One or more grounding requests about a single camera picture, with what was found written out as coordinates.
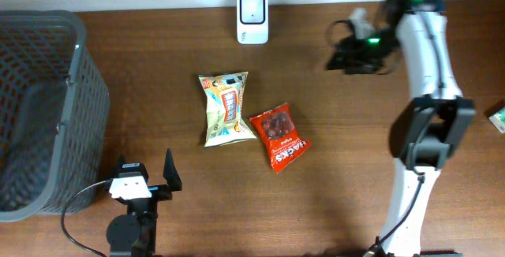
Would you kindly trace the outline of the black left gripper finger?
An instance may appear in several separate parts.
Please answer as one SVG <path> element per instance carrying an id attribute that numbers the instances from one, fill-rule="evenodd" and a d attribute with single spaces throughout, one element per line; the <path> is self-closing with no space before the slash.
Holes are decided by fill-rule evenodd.
<path id="1" fill-rule="evenodd" d="M 163 178 L 171 191 L 181 191 L 182 181 L 174 164 L 174 158 L 170 148 L 166 150 L 165 162 L 163 167 Z"/>
<path id="2" fill-rule="evenodd" d="M 122 167 L 125 164 L 125 157 L 123 155 L 119 155 L 116 166 L 113 168 L 112 178 L 116 178 L 119 176 L 119 173 L 122 171 Z"/>

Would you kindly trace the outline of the red Hacks candy bag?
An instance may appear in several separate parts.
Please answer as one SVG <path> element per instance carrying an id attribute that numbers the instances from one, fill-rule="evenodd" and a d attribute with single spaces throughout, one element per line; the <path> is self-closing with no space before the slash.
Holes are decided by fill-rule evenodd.
<path id="1" fill-rule="evenodd" d="M 249 121 L 264 142 L 271 167 L 276 173 L 311 147 L 310 141 L 298 135 L 287 102 L 251 117 Z"/>

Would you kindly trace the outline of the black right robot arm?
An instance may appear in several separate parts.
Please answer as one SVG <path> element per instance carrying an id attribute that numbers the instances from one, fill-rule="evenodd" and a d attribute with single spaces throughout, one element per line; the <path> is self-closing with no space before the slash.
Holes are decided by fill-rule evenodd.
<path id="1" fill-rule="evenodd" d="M 475 114 L 452 72 L 443 0 L 384 0 L 385 27 L 358 8 L 344 22 L 351 35 L 335 44 L 328 70 L 384 75 L 383 61 L 400 50 L 406 62 L 410 103 L 389 134 L 395 179 L 386 222 L 363 256 L 419 256 L 428 201 Z"/>

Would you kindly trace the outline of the beige snack chip bag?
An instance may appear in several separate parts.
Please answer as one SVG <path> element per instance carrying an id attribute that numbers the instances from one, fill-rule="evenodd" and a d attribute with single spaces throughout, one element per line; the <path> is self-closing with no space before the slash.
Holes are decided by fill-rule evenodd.
<path id="1" fill-rule="evenodd" d="M 248 75 L 248 72 L 241 72 L 219 76 L 198 76 L 207 97 L 208 126 L 205 148 L 256 139 L 242 118 Z"/>

